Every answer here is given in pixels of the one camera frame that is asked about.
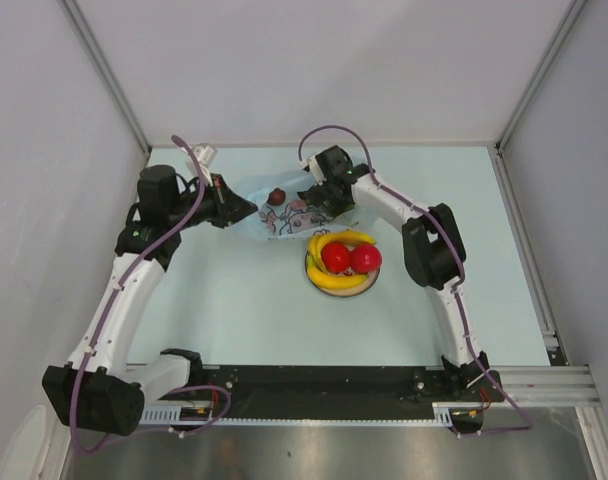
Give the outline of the light blue plastic bag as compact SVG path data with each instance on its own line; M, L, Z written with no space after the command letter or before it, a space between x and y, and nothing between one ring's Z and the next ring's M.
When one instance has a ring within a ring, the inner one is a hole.
M377 217L364 207L355 207L331 218L298 198L297 192L314 185L313 177L303 171L287 171L274 175L253 175L243 178L234 190L255 203L258 212L235 224L232 230L239 236L256 242L294 240L314 234L344 230L369 231ZM269 193L275 188L286 192L280 206L267 204Z

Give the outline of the red fake apple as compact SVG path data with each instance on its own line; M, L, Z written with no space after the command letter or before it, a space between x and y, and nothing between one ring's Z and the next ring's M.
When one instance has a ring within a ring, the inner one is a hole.
M321 250L321 259L326 270L340 274L351 266L350 250L341 242L326 244Z

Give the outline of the red fake pepper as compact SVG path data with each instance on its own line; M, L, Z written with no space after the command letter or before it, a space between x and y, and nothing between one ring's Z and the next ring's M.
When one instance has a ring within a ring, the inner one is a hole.
M382 255L375 245L361 244L351 251L350 262L355 273L367 274L381 267Z

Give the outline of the yellow fake banana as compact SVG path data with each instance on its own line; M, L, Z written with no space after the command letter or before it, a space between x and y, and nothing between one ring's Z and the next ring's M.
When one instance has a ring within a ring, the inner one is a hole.
M328 290L347 290L366 283L368 275L358 274L352 276L335 276L324 273L315 262L313 255L306 254L306 274L314 285Z

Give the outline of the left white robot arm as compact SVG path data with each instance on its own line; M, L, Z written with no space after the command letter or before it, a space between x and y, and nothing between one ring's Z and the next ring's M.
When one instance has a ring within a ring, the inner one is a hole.
M191 400L205 387L199 353L166 349L146 367L127 371L127 358L145 307L181 243L202 223L220 229L256 213L219 174L185 180L168 165L144 169L137 201L115 248L109 283L91 323L62 366L46 369L42 386L71 433L128 436L147 405L166 395Z

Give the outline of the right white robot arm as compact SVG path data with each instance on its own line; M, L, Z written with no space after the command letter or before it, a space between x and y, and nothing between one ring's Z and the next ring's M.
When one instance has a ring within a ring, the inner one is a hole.
M435 310L446 391L457 401L470 400L480 391L489 365L467 316L466 251L450 207L412 199L385 182L370 159L355 164L337 145L301 156L299 165L314 178L313 186L300 194L303 200L333 217L364 207L400 233L406 271L426 290Z

